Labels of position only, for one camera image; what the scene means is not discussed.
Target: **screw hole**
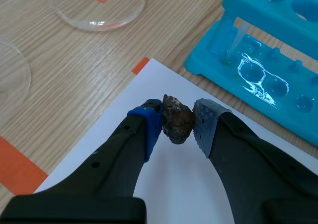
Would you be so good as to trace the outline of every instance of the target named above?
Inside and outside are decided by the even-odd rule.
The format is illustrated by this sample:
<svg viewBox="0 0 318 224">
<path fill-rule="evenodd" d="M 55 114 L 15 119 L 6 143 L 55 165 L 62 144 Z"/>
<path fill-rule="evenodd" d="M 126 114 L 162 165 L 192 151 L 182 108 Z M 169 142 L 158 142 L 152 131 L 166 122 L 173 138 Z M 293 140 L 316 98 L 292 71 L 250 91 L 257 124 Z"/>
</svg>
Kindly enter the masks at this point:
<svg viewBox="0 0 318 224">
<path fill-rule="evenodd" d="M 288 167 L 290 168 L 291 171 L 295 172 L 297 170 L 297 168 L 293 165 L 289 165 Z"/>
<path fill-rule="evenodd" d="M 98 168 L 99 166 L 100 166 L 99 162 L 94 162 L 94 163 L 91 164 L 92 168 Z"/>
</svg>

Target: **textured gripper pad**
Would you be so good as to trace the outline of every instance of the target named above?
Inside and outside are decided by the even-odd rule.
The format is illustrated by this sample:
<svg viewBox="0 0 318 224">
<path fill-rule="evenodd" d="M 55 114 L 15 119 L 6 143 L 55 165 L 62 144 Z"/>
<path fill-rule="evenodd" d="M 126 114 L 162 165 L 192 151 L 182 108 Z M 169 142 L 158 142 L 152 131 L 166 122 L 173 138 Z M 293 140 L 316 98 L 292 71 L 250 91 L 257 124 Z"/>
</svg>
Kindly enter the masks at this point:
<svg viewBox="0 0 318 224">
<path fill-rule="evenodd" d="M 195 125 L 194 138 L 206 158 L 209 157 L 219 117 L 224 112 L 231 112 L 210 99 L 199 99 L 194 103 Z"/>
</svg>

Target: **wood grain surface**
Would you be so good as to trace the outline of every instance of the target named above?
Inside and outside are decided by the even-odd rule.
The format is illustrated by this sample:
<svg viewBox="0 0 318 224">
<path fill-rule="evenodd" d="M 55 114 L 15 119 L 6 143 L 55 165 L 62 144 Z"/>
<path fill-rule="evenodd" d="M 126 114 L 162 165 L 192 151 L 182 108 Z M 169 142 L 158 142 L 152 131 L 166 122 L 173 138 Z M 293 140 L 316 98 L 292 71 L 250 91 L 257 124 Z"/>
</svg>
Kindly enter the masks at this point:
<svg viewBox="0 0 318 224">
<path fill-rule="evenodd" d="M 134 78 L 131 70 L 147 56 L 318 157 L 318 149 L 308 142 L 213 82 L 185 70 L 190 51 L 222 16 L 221 2 L 147 0 L 130 24 L 87 32 L 64 23 L 48 0 L 0 0 L 0 35 L 20 49 L 32 74 L 26 101 L 0 135 L 49 174 Z M 318 72 L 311 58 L 258 29 L 251 34 Z M 0 211 L 12 196 L 0 184 Z"/>
</svg>

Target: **test tube rack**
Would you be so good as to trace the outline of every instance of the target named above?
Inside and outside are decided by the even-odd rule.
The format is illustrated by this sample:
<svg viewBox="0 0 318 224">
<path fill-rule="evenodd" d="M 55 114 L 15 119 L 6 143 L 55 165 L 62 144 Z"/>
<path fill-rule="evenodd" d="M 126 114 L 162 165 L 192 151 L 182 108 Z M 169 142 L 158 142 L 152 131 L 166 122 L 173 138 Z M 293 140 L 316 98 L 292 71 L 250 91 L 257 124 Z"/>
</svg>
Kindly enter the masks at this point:
<svg viewBox="0 0 318 224">
<path fill-rule="evenodd" d="M 318 147 L 318 74 L 247 34 L 227 58 L 239 17 L 318 60 L 318 0 L 223 0 L 223 7 L 186 69 Z"/>
</svg>

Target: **rock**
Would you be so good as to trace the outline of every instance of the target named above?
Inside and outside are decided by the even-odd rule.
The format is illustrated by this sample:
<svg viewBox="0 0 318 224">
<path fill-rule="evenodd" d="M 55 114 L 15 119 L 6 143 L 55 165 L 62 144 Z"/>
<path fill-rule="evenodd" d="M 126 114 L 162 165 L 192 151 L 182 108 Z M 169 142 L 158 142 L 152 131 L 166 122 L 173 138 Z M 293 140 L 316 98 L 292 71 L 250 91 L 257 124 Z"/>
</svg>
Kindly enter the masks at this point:
<svg viewBox="0 0 318 224">
<path fill-rule="evenodd" d="M 170 138 L 172 143 L 183 144 L 194 127 L 194 114 L 189 107 L 173 96 L 164 95 L 162 106 L 164 134 Z"/>
</svg>

